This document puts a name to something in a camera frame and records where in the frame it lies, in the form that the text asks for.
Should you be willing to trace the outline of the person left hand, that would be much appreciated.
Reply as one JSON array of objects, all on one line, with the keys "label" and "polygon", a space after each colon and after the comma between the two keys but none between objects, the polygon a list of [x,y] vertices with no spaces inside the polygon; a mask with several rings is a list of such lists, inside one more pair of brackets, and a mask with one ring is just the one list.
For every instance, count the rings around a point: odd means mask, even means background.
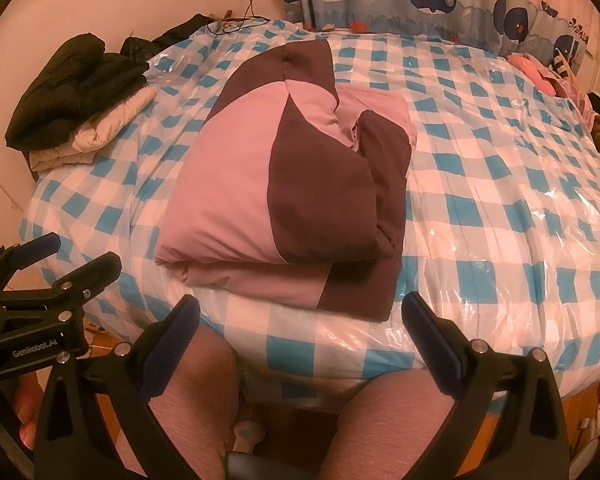
[{"label": "person left hand", "polygon": [[12,407],[20,421],[20,440],[29,450],[33,450],[35,446],[43,394],[35,372],[24,374],[18,378]]}]

